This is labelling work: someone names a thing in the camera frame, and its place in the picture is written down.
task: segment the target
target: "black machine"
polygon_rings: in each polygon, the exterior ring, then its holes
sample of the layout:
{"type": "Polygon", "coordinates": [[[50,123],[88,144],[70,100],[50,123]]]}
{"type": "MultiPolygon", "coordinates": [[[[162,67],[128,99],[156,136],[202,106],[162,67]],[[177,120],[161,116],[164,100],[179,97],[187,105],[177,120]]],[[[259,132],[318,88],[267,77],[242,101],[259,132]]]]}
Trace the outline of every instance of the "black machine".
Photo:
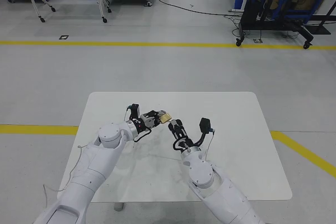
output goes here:
{"type": "Polygon", "coordinates": [[[240,46],[244,41],[244,30],[281,30],[298,32],[306,39],[304,49],[309,48],[314,37],[302,26],[301,21],[285,17],[291,2],[292,0],[286,0],[279,16],[274,20],[266,21],[273,0],[248,0],[239,23],[240,39],[236,39],[236,45],[240,46]]]}

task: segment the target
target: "gray floor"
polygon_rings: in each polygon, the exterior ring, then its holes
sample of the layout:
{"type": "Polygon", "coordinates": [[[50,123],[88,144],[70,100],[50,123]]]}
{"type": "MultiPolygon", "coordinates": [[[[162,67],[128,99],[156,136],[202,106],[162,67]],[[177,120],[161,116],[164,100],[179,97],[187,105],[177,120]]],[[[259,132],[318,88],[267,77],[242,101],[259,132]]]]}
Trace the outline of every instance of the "gray floor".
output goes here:
{"type": "MultiPolygon", "coordinates": [[[[227,13],[232,1],[172,4],[227,13]]],[[[235,43],[223,17],[166,6],[113,4],[102,23],[95,1],[38,4],[0,0],[0,40],[150,41],[235,43]]],[[[336,45],[317,36],[315,45],[336,45]]],[[[246,40],[259,36],[252,32],[246,40]]],[[[301,45],[280,32],[264,44],[301,45]]],[[[270,130],[285,134],[336,166],[336,51],[0,45],[0,124],[78,125],[94,91],[252,91],[270,130]]],[[[42,183],[55,188],[74,136],[0,134],[0,223],[31,223],[45,206],[42,183]]],[[[270,223],[336,223],[336,180],[280,142],[276,148],[293,197],[253,201],[270,223]]],[[[49,203],[55,199],[49,193],[49,203]]],[[[94,203],[87,223],[219,223],[202,203],[129,203],[118,213],[94,203]]]]}

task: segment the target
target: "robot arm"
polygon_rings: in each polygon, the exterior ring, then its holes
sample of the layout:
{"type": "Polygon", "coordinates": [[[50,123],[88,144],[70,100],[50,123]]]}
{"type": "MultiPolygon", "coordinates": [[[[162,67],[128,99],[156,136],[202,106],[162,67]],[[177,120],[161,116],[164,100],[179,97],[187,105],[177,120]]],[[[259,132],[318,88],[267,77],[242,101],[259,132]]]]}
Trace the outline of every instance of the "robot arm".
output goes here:
{"type": "Polygon", "coordinates": [[[181,152],[183,164],[189,167],[190,189],[224,224],[265,224],[234,183],[218,167],[205,160],[199,146],[205,135],[214,133],[214,129],[206,118],[202,118],[199,126],[202,136],[196,143],[188,137],[180,120],[172,120],[168,126],[176,139],[173,149],[181,152]],[[213,193],[204,196],[205,189],[213,193]]]}
{"type": "Polygon", "coordinates": [[[97,138],[82,152],[73,178],[63,194],[41,213],[34,224],[85,223],[88,205],[95,192],[112,173],[125,144],[140,133],[150,133],[152,128],[170,120],[170,115],[164,111],[150,111],[139,117],[137,104],[132,104],[127,109],[131,109],[128,121],[110,123],[100,128],[97,138]]]}

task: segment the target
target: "floor marking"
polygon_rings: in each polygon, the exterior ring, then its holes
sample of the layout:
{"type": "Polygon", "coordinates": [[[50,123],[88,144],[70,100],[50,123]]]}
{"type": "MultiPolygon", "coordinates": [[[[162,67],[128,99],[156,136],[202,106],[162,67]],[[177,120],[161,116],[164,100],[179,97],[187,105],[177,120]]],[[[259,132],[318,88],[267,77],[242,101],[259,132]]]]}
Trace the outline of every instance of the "floor marking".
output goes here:
{"type": "MultiPolygon", "coordinates": [[[[224,43],[160,43],[160,42],[99,42],[99,41],[10,41],[0,40],[0,45],[43,45],[43,46],[170,46],[183,48],[255,48],[303,50],[302,45],[268,45],[224,43]]],[[[311,46],[308,50],[336,50],[336,46],[311,46]]]]}
{"type": "Polygon", "coordinates": [[[314,154],[304,146],[300,145],[289,136],[278,131],[271,131],[271,136],[274,140],[278,140],[281,143],[285,144],[287,147],[291,148],[295,152],[299,153],[304,158],[308,159],[310,162],[320,167],[322,170],[326,171],[328,174],[333,176],[336,179],[336,167],[330,163],[323,160],[318,155],[314,154]]]}
{"type": "Polygon", "coordinates": [[[0,134],[67,134],[76,135],[78,126],[0,124],[0,134]]]}
{"type": "MultiPolygon", "coordinates": [[[[58,134],[76,135],[78,126],[51,126],[51,125],[10,125],[0,124],[0,134],[58,134]]],[[[270,131],[274,140],[278,140],[287,147],[299,153],[310,162],[336,178],[336,167],[326,162],[304,146],[300,145],[289,136],[279,131],[270,131]]]]}

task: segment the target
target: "white cable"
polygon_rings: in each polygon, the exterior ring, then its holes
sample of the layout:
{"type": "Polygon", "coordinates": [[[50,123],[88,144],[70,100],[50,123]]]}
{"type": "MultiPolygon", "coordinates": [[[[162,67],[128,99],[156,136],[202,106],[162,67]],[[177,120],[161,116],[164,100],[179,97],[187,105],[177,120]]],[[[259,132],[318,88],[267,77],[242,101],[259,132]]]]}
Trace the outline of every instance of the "white cable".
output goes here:
{"type": "Polygon", "coordinates": [[[124,122],[125,122],[125,116],[127,115],[127,111],[128,111],[128,108],[127,108],[127,110],[125,110],[125,114],[124,114],[124,118],[123,118],[124,122]]]}
{"type": "Polygon", "coordinates": [[[208,150],[209,150],[209,147],[211,146],[211,143],[212,143],[212,141],[213,141],[214,133],[215,133],[215,132],[213,132],[213,136],[212,136],[212,138],[211,138],[211,141],[209,142],[208,148],[207,148],[207,150],[206,150],[205,153],[204,153],[205,156],[206,156],[205,160],[207,160],[208,150]]]}
{"type": "Polygon", "coordinates": [[[71,180],[71,175],[72,175],[72,172],[73,170],[76,168],[78,162],[80,161],[80,158],[81,158],[81,155],[82,155],[82,148],[86,147],[87,145],[85,146],[77,146],[77,148],[80,148],[80,156],[78,157],[78,160],[76,162],[76,164],[74,165],[74,167],[72,168],[72,170],[69,172],[69,178],[67,180],[67,183],[65,185],[64,188],[62,188],[61,190],[55,190],[55,189],[52,189],[50,188],[49,186],[47,186],[46,184],[43,184],[43,187],[44,187],[44,193],[45,193],[45,208],[47,208],[47,191],[46,191],[46,188],[52,190],[53,192],[62,192],[63,190],[66,190],[66,187],[67,185],[69,184],[70,180],[71,180]]]}

